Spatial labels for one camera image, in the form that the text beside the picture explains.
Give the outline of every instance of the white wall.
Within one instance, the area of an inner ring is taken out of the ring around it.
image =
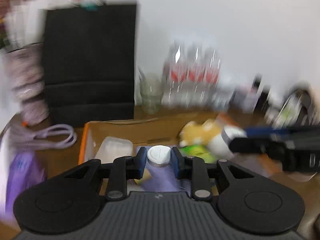
[[[39,35],[39,9],[28,10],[29,41]],[[277,91],[301,78],[316,80],[320,64],[320,0],[138,0],[136,65],[161,73],[175,38],[214,45],[222,78],[251,83],[256,73]]]

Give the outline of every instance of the purple bag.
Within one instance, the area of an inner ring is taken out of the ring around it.
[[[39,165],[35,152],[17,153],[10,165],[5,206],[6,216],[13,216],[13,203],[20,193],[45,181],[45,179],[44,169]]]

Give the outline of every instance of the yellow plush toy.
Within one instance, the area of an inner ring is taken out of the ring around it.
[[[190,145],[207,145],[216,135],[221,133],[221,127],[214,120],[208,119],[203,124],[194,121],[187,123],[180,132],[180,147]]]

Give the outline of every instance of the green packet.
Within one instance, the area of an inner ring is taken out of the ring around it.
[[[212,156],[211,152],[202,145],[192,145],[179,149],[183,156],[196,156],[204,159],[206,163],[215,163],[218,158]]]

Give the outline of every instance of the black bag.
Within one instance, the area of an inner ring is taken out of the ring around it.
[[[136,8],[47,12],[42,66],[53,124],[133,118]]]

